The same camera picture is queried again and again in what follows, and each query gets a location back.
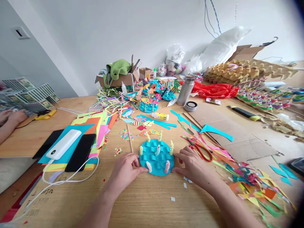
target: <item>green fabric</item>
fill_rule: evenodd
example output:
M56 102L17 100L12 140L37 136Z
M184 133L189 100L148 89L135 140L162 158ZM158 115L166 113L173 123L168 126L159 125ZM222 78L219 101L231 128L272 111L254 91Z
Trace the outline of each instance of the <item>green fabric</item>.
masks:
M131 65L127 60L120 59L107 66L108 74L104 76L104 86L109 88L113 80L117 80L120 74L127 75Z

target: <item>human hand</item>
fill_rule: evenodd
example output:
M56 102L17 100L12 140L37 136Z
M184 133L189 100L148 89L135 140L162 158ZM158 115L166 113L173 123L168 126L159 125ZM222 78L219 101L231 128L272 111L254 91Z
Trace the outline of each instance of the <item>human hand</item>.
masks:
M116 162L104 187L104 191L108 191L114 201L139 174L148 172L147 168L138 167L138 158L138 155L128 153Z
M190 147L186 146L179 153L173 155L179 159L181 164L185 164L185 168L174 167L171 172L184 175L211 195L220 186L226 186L215 173L213 167L207 165L197 152Z
M21 109L20 111L13 112L9 116L9 121L13 121L17 124L21 123L22 121L26 120L27 115L25 114L25 109Z
M13 113L13 110L5 110L3 112L0 112L0 126L5 124L8 117Z

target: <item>person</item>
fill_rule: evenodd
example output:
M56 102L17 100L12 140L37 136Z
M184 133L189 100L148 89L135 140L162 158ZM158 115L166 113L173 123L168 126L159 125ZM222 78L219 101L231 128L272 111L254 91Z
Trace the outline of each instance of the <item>person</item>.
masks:
M26 118L25 109L16 112L12 110L0 112L0 144L2 144Z
M173 155L185 168L174 167L172 173L183 175L205 189L215 199L229 228L264 227L195 151L185 147ZM148 172L145 167L139 167L138 158L129 153L118 159L108 182L80 222L80 228L108 227L115 200L139 174Z

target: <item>water bottle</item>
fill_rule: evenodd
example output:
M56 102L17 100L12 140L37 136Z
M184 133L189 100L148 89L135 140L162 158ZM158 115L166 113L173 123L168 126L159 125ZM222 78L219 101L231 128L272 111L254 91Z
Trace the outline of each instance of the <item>water bottle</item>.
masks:
M177 99L177 105L179 106L185 106L188 98L190 96L190 93L193 89L194 86L194 79L193 78L186 78L186 80L183 83L183 86L181 87L180 90L180 95L178 96Z

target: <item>black smartphone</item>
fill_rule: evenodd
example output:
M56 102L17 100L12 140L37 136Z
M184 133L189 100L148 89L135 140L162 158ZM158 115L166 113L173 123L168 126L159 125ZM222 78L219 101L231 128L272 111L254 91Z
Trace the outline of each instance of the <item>black smartphone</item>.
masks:
M92 145L94 144L96 134L83 135L74 150L68 164L66 165L65 172L76 172L83 163L88 159Z
M32 159L39 159L42 158L42 156L48 151L48 149L51 148L51 146L56 142L56 140L59 138L62 130L56 130L51 133L51 135L48 137L48 139L44 142L44 144L40 147L40 149L37 151L37 153L32 157Z

